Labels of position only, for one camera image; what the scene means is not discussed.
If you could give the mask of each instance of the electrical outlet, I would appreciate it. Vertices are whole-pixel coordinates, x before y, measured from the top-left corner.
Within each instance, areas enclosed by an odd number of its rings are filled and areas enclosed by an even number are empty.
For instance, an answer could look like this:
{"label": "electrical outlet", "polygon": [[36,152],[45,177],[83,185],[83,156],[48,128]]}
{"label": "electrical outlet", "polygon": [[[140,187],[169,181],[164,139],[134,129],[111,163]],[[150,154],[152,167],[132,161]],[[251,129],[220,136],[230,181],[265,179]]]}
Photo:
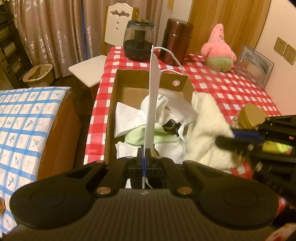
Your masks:
{"label": "electrical outlet", "polygon": [[288,46],[284,52],[284,58],[291,65],[293,65],[296,60],[296,50],[290,44],[288,44]]}
{"label": "electrical outlet", "polygon": [[283,56],[285,49],[287,47],[287,43],[282,40],[280,37],[276,40],[276,44],[274,45],[274,50],[278,52],[281,56]]}

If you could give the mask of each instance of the pink plush toy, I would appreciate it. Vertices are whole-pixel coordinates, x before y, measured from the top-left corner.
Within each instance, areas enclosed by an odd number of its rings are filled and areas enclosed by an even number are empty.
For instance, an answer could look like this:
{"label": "pink plush toy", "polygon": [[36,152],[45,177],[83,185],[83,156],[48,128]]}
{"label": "pink plush toy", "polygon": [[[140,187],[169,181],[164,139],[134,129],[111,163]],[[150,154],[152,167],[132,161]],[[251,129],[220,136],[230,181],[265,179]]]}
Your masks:
{"label": "pink plush toy", "polygon": [[224,27],[221,23],[213,28],[209,41],[202,46],[200,52],[207,66],[215,71],[226,72],[237,60],[235,53],[224,41]]}

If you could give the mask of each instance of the white cable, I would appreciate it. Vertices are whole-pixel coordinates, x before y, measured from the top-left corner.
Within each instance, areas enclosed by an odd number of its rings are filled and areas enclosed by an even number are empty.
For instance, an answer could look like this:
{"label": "white cable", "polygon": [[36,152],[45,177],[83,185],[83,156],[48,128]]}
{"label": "white cable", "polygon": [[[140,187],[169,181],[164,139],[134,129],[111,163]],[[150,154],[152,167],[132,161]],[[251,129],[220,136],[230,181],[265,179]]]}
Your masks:
{"label": "white cable", "polygon": [[148,185],[148,187],[150,187],[151,189],[153,189],[153,187],[148,183],[148,179],[146,179],[146,184]]}
{"label": "white cable", "polygon": [[163,71],[171,71],[171,72],[174,72],[174,73],[179,74],[179,75],[184,75],[184,74],[181,74],[180,72],[175,71],[173,69],[163,69],[163,70],[161,70],[161,72],[163,72]]}
{"label": "white cable", "polygon": [[167,51],[168,53],[170,53],[170,55],[173,57],[173,59],[177,62],[177,64],[182,68],[182,70],[185,72],[184,67],[180,64],[180,62],[177,60],[177,58],[174,56],[174,54],[172,53],[172,51],[164,48],[164,47],[154,47],[154,49],[162,49],[164,51]]}

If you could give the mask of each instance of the white stool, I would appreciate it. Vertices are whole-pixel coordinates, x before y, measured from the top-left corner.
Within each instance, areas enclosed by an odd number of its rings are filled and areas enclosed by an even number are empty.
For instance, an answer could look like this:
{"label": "white stool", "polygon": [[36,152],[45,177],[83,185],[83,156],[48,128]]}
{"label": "white stool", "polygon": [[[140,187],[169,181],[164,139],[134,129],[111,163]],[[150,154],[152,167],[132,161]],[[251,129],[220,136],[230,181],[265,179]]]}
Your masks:
{"label": "white stool", "polygon": [[90,58],[78,64],[70,66],[69,71],[75,75],[83,84],[91,88],[91,97],[96,99],[96,92],[101,82],[102,74],[107,56],[100,55]]}

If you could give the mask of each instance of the glass jar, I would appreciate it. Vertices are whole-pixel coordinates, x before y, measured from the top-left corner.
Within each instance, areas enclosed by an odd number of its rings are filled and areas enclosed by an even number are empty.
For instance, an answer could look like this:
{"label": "glass jar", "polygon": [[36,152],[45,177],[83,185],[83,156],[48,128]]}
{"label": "glass jar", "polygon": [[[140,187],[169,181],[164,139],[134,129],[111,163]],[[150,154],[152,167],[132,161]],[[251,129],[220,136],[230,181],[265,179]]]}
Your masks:
{"label": "glass jar", "polygon": [[129,20],[123,39],[124,54],[134,61],[150,59],[155,41],[154,23],[148,20]]}

